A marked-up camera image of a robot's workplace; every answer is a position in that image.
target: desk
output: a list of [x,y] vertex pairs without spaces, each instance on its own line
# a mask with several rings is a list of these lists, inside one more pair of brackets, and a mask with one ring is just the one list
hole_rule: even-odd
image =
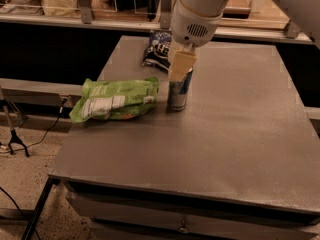
[[[185,239],[315,236],[298,229],[319,222],[320,142],[275,47],[199,49],[187,107],[172,112],[167,75],[141,67],[147,43],[122,37],[99,79],[157,76],[157,107],[134,120],[76,124],[57,155],[50,176],[78,213],[189,232]],[[109,235],[112,225],[94,223]]]

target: gray tabletop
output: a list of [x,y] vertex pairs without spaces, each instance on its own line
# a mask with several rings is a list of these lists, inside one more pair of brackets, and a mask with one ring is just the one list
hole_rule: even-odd
[[157,107],[135,120],[74,125],[51,176],[320,212],[320,141],[274,46],[199,49],[188,105],[171,112],[166,73],[141,67],[147,44],[123,37],[100,79],[157,76]]

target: black tripod stand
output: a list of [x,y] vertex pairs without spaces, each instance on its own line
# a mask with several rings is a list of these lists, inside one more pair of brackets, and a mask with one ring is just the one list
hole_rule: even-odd
[[8,147],[9,147],[9,150],[10,150],[10,154],[14,154],[14,151],[12,149],[12,144],[13,143],[16,143],[16,144],[19,144],[21,145],[25,152],[26,152],[26,157],[29,157],[29,152],[28,152],[28,148],[27,146],[22,142],[22,140],[18,137],[14,127],[13,127],[13,124],[12,124],[12,121],[11,121],[11,117],[10,117],[10,114],[9,114],[9,110],[8,110],[8,102],[5,100],[4,96],[3,96],[3,92],[2,92],[2,88],[0,86],[0,105],[3,107],[3,110],[4,110],[4,113],[6,115],[6,118],[7,118],[7,121],[8,121],[8,125],[9,125],[9,128],[10,128],[10,132],[11,132],[11,139],[9,141],[9,144],[8,144]]

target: soda can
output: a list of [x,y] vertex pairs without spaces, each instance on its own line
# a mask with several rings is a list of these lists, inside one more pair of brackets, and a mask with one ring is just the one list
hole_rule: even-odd
[[187,95],[193,68],[191,68],[182,82],[169,82],[168,105],[172,110],[184,110],[187,104]]

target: silver can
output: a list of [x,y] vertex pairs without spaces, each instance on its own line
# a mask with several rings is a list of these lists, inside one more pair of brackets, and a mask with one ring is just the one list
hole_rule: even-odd
[[187,104],[187,95],[193,68],[190,69],[186,78],[182,82],[169,82],[168,105],[172,110],[184,110]]

